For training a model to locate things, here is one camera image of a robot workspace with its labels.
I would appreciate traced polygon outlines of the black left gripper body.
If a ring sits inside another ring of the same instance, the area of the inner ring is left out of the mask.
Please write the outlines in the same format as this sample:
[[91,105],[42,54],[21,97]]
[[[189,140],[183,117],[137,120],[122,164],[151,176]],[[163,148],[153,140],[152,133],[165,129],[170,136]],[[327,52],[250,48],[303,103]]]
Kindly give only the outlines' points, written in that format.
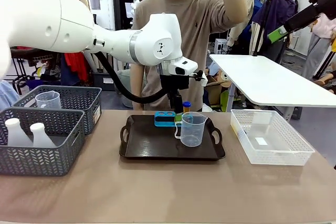
[[179,94],[179,90],[188,89],[189,76],[160,75],[161,87],[169,96]]

